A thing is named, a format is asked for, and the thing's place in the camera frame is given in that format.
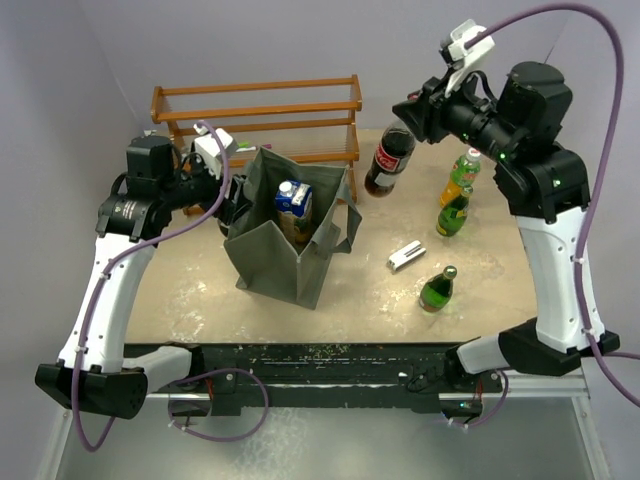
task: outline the white object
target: white object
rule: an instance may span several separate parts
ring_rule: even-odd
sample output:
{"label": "white object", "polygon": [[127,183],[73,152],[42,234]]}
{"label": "white object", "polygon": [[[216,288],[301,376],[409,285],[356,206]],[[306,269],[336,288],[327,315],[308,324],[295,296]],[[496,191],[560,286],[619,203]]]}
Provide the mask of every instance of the white object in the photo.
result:
{"label": "white object", "polygon": [[480,337],[465,343],[458,348],[457,353],[467,373],[475,374],[509,366],[500,351],[498,335]]}
{"label": "white object", "polygon": [[469,73],[478,70],[484,57],[495,47],[496,44],[491,36],[469,49],[464,47],[466,42],[485,30],[485,27],[476,25],[476,22],[469,19],[451,32],[451,44],[446,48],[453,61],[451,66],[455,69],[455,72],[449,77],[444,93],[445,97],[449,97],[451,92],[457,90]]}
{"label": "white object", "polygon": [[[558,214],[551,225],[541,218],[516,217],[536,289],[538,340],[563,353],[589,347],[573,276],[576,242],[585,214],[581,208],[573,208]],[[580,262],[593,336],[599,341],[605,329],[596,309],[586,249]]]}
{"label": "white object", "polygon": [[[116,255],[134,245],[126,235],[106,234],[96,239],[96,255],[93,271],[89,279],[80,313],[76,324],[67,339],[67,343],[58,355],[65,367],[73,368],[78,346],[78,335],[84,321],[89,298],[93,294],[98,278],[102,276],[107,262]],[[180,347],[160,347],[157,351],[139,358],[124,359],[124,338],[133,302],[142,274],[155,253],[152,246],[145,247],[127,256],[111,270],[109,279],[104,284],[102,294],[93,311],[93,318],[87,341],[86,353],[83,355],[83,371],[91,367],[100,367],[102,373],[120,372],[122,368],[141,367],[148,381],[147,393],[175,380],[185,378],[191,368],[191,352]]]}
{"label": "white object", "polygon": [[[80,307],[76,323],[67,339],[67,343],[58,356],[66,367],[73,367],[76,359],[78,335],[82,327],[89,298],[98,278],[102,275],[109,259],[122,253],[134,244],[127,235],[108,233],[96,239],[96,255],[89,285]],[[102,293],[93,311],[91,327],[87,334],[87,352],[83,356],[82,370],[92,365],[101,367],[102,373],[119,372],[122,369],[124,336],[136,298],[138,285],[149,261],[155,253],[152,246],[138,250],[126,257],[111,271],[111,277],[105,282]]]}
{"label": "white object", "polygon": [[180,347],[160,347],[138,358],[125,358],[123,367],[142,368],[147,377],[147,393],[153,393],[189,375],[191,352]]}
{"label": "white object", "polygon": [[405,265],[413,262],[417,258],[421,257],[427,252],[427,250],[422,247],[422,244],[415,240],[411,242],[404,248],[401,248],[394,254],[389,257],[389,261],[387,264],[394,272],[397,272],[398,269],[404,267]]}
{"label": "white object", "polygon": [[[204,132],[207,133],[207,129],[204,127],[199,127],[198,125],[194,125],[193,128],[196,132]],[[238,150],[238,144],[235,142],[233,137],[225,132],[222,128],[216,128],[216,133],[222,144],[224,145],[225,152],[227,156],[230,157]],[[204,159],[204,163],[209,168],[213,175],[216,178],[220,178],[222,175],[222,157],[220,156],[220,148],[218,147],[218,142],[211,136],[210,133],[206,135],[202,135],[201,137],[196,137],[193,141],[194,149]]]}
{"label": "white object", "polygon": [[480,161],[480,159],[482,158],[482,154],[475,148],[470,148],[469,150],[467,150],[467,153],[465,153],[465,157],[468,161],[475,163]]}

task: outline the white wall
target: white wall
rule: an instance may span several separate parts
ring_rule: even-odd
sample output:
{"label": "white wall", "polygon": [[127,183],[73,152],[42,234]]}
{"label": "white wall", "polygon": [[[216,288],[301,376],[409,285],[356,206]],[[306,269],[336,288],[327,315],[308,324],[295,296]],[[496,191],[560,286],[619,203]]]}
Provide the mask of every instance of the white wall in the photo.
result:
{"label": "white wall", "polygon": [[[625,87],[605,186],[596,214],[589,253],[600,316],[607,328],[622,337],[622,349],[640,353],[640,222],[638,216],[637,139],[640,118],[640,3],[591,1],[617,27],[626,55]],[[560,139],[579,153],[595,178],[597,162],[611,109],[614,61],[604,30],[583,15],[571,16],[549,63],[558,67],[574,92],[574,104]],[[640,395],[638,365],[609,360],[623,383]],[[606,382],[596,365],[585,367],[596,423],[612,473],[619,480],[638,478],[637,432],[640,410]]]}
{"label": "white wall", "polygon": [[[80,0],[138,121],[153,87],[349,76],[364,96],[358,124],[381,127],[391,105],[444,73],[440,40],[467,18],[486,25],[536,0]],[[503,83],[521,60],[544,60],[566,15],[509,29],[489,62]]]}
{"label": "white wall", "polygon": [[73,0],[0,4],[0,478],[32,479],[55,403],[33,383],[69,333],[97,208],[138,127]]}

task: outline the gray floor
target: gray floor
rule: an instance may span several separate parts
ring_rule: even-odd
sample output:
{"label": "gray floor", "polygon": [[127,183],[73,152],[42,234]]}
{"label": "gray floor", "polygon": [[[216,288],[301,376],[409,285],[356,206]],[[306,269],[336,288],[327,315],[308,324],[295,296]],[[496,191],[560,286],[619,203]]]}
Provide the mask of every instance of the gray floor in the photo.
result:
{"label": "gray floor", "polygon": [[[215,435],[248,430],[260,416],[198,419]],[[91,438],[104,418],[86,416]],[[116,422],[96,454],[74,432],[58,480],[404,480],[593,478],[570,398],[510,398],[487,424],[467,433],[441,417],[404,410],[273,409],[249,439],[213,444],[168,428],[166,399],[149,400]]]}

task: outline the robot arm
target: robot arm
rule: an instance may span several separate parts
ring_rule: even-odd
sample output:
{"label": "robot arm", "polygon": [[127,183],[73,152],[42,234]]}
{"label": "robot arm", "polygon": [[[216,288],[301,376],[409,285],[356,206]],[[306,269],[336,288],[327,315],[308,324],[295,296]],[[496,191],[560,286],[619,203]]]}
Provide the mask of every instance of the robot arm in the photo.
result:
{"label": "robot arm", "polygon": [[[237,145],[218,129],[228,155]],[[36,384],[58,403],[71,404],[71,375],[78,335],[104,266],[133,244],[160,235],[173,210],[212,202],[222,180],[217,144],[198,137],[189,171],[175,168],[173,146],[164,137],[134,139],[127,148],[127,192],[117,192],[100,206],[96,226],[96,254],[85,298],[73,330],[54,365],[38,367]],[[156,246],[125,257],[109,274],[94,308],[80,366],[80,410],[119,418],[133,418],[147,393],[189,375],[201,373],[202,354],[195,345],[167,344],[139,358],[125,359],[124,340],[142,275]]]}
{"label": "robot arm", "polygon": [[[584,266],[590,333],[603,353],[619,347],[598,316],[589,259],[576,259],[576,239],[589,207],[586,167],[555,139],[572,100],[554,67],[523,62],[511,70],[499,99],[484,73],[471,71],[493,46],[486,39],[465,50],[469,36],[482,31],[465,22],[441,51],[449,68],[432,77],[405,102],[393,107],[420,141],[437,143],[453,134],[496,161],[494,180],[515,216],[532,271],[537,318],[449,352],[447,376],[455,383],[486,370],[514,368],[522,373],[560,376],[580,366],[589,341],[578,308],[573,262]],[[457,57],[451,51],[458,52]],[[476,96],[482,80],[486,98]]]}

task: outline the green bottle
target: green bottle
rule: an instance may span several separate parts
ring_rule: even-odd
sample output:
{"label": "green bottle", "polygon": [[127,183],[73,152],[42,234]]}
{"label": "green bottle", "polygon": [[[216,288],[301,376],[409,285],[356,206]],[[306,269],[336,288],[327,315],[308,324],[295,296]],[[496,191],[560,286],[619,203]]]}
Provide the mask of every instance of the green bottle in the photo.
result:
{"label": "green bottle", "polygon": [[436,230],[440,235],[453,237],[467,221],[467,209],[469,208],[469,197],[473,193],[473,187],[464,187],[456,198],[440,212]]}
{"label": "green bottle", "polygon": [[453,279],[458,270],[453,265],[448,265],[442,273],[429,280],[422,291],[418,303],[427,312],[435,313],[444,307],[453,294]]}

